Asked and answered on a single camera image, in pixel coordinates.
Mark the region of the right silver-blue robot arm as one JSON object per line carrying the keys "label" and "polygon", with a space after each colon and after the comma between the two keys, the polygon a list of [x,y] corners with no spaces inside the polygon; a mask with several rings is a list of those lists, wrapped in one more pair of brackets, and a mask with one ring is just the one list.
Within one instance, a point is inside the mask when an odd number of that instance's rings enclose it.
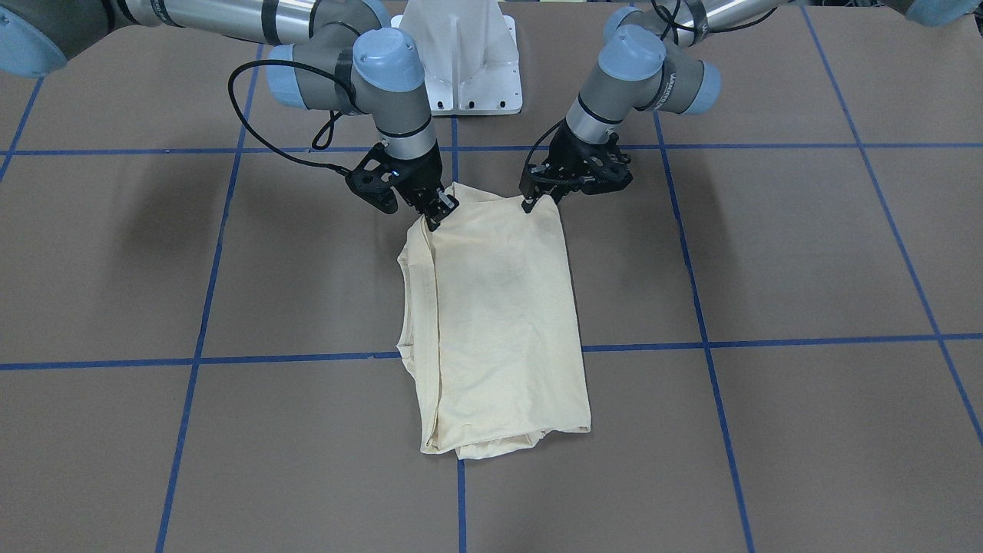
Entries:
{"label": "right silver-blue robot arm", "polygon": [[415,41],[379,1],[4,1],[2,70],[42,78],[126,27],[200,29],[270,46],[268,90],[281,104],[331,121],[371,115],[378,144],[342,175],[386,214],[404,200],[429,230],[458,206],[440,182],[425,70]]}

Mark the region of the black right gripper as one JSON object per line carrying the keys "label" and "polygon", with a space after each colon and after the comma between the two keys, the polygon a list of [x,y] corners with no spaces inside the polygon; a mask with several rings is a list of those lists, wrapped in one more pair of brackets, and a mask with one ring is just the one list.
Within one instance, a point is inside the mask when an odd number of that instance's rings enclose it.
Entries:
{"label": "black right gripper", "polygon": [[396,194],[424,217],[429,231],[436,231],[443,220],[460,206],[459,200],[445,192],[442,158],[435,144],[421,157],[400,160],[375,144],[361,162],[345,177],[349,189],[384,214],[398,210]]}

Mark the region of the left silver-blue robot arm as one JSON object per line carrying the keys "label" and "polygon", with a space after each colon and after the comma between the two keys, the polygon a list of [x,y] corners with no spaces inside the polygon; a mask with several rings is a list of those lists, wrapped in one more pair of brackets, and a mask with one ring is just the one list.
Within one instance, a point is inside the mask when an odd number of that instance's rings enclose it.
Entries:
{"label": "left silver-blue robot arm", "polygon": [[766,115],[778,97],[802,88],[796,78],[825,71],[851,138],[869,148],[981,153],[981,4],[882,1],[877,8],[798,7],[793,1],[654,1],[624,7],[605,22],[597,62],[551,138],[540,164],[526,164],[521,207],[559,203],[574,192],[621,191],[632,181],[618,130],[628,113],[699,117],[722,94],[723,76],[689,49],[724,36],[733,77],[752,104],[747,121],[811,133],[808,104]]}

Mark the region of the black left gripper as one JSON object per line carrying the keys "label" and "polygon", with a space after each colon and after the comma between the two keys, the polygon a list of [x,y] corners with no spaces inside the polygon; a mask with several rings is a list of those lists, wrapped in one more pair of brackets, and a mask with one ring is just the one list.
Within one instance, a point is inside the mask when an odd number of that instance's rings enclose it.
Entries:
{"label": "black left gripper", "polygon": [[[536,147],[550,134],[543,164],[531,164]],[[543,196],[561,202],[576,191],[597,195],[624,190],[634,176],[629,169],[630,157],[622,153],[618,139],[617,133],[607,132],[600,144],[587,143],[570,130],[565,120],[556,122],[527,154],[519,183],[524,213],[530,214]]]}

